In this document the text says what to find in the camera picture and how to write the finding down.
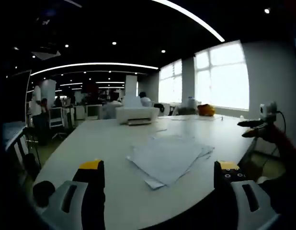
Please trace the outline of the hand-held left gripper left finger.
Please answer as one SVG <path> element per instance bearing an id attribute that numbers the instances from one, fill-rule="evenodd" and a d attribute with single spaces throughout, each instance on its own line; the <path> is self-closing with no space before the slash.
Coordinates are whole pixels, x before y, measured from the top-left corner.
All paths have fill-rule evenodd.
<path id="1" fill-rule="evenodd" d="M 50 196 L 42 217 L 54 230 L 104 230 L 104 188 L 104 162 L 87 161 Z"/>

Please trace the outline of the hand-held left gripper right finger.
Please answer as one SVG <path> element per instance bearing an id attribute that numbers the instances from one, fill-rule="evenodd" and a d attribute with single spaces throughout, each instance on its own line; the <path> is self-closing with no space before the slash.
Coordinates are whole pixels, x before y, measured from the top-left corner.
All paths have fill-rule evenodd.
<path id="1" fill-rule="evenodd" d="M 224 230 L 269 230 L 280 218 L 269 195 L 234 162 L 214 162 L 214 191 Z"/>

